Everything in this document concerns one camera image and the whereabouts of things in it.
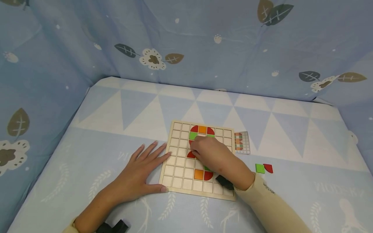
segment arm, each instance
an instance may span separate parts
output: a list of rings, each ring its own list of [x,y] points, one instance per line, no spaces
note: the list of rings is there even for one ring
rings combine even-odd
[[[191,151],[209,169],[233,183],[236,193],[250,205],[268,233],[311,233],[296,212],[224,144],[215,138],[197,136]]]
[[[97,194],[87,208],[75,221],[72,221],[63,233],[93,233],[105,221],[116,205],[136,200],[146,194],[168,192],[168,188],[163,185],[146,184],[149,174],[170,157],[170,153],[158,157],[166,148],[166,143],[151,153],[156,145],[157,141],[142,152],[144,149],[142,144],[133,153],[119,176]]]

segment fingernail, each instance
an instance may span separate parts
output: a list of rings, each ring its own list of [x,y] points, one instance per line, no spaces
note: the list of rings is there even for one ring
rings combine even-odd
[[[165,187],[165,186],[163,186],[163,187],[161,188],[161,192],[168,192],[168,188]]]

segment black object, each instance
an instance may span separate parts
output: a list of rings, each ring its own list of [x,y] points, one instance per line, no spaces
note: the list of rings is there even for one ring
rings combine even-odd
[[[129,227],[122,220],[119,220],[113,228],[107,223],[101,224],[96,233],[126,233],[128,229]]]
[[[221,186],[229,189],[229,190],[234,190],[234,186],[233,184],[227,180],[226,178],[224,178],[223,176],[221,175],[218,175],[218,177],[216,178],[216,180],[219,182],[219,184],[221,184]]]

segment mattress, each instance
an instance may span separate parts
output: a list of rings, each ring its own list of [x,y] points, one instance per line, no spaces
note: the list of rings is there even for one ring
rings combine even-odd
[[[61,232],[142,143],[167,141],[172,120],[248,131],[251,155],[237,156],[272,164],[267,185],[313,232],[373,232],[373,178],[338,109],[115,77],[89,90],[9,232]],[[264,232],[241,200],[174,192],[122,204],[107,223],[119,219],[129,232]]]

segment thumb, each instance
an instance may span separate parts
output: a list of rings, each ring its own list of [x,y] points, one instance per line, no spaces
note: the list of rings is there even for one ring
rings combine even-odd
[[[166,193],[168,192],[168,188],[161,184],[156,185],[145,185],[145,194],[151,193]]]

